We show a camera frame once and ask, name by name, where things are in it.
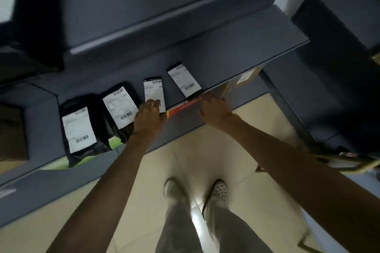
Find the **tile floor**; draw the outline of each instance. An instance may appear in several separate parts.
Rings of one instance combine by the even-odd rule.
[[[305,148],[269,94],[236,109],[251,125]],[[192,199],[192,219],[205,253],[218,252],[202,218],[204,194],[216,178],[231,191],[230,209],[244,219],[274,253],[304,253],[297,242],[306,232],[298,206],[234,140],[202,126],[146,154],[107,253],[154,252],[164,225],[163,185],[176,176]],[[44,253],[96,181],[0,230],[2,251]],[[311,239],[308,245],[318,248]]]

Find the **forearm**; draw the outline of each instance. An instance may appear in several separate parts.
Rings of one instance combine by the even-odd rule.
[[[131,136],[121,155],[59,232],[49,253],[107,250],[150,142],[148,136]]]
[[[370,252],[375,248],[380,223],[378,198],[335,169],[236,115],[224,131],[346,249]]]

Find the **pants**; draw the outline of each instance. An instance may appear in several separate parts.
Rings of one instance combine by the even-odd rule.
[[[246,222],[223,204],[209,202],[207,226],[219,241],[220,253],[272,253]],[[155,253],[203,253],[186,205],[177,203],[168,209]]]

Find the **foot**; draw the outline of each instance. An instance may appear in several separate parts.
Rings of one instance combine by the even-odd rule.
[[[206,211],[208,211],[211,203],[216,203],[218,206],[228,208],[228,187],[226,182],[221,179],[215,181],[210,194],[204,203],[202,215],[205,220],[207,217]]]
[[[175,203],[189,203],[185,191],[174,177],[170,177],[166,180],[164,185],[164,196]]]

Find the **person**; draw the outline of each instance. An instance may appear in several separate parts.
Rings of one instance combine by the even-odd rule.
[[[131,193],[143,155],[164,126],[159,100],[140,106],[134,133],[125,149],[63,226],[48,253],[104,253]],[[380,200],[305,152],[244,122],[224,99],[204,95],[200,116],[235,139],[336,241],[349,252],[380,248]],[[156,253],[202,252],[181,185],[169,178],[166,222]],[[246,222],[228,208],[228,188],[217,180],[206,200],[203,216],[220,243],[221,253],[271,252]]]

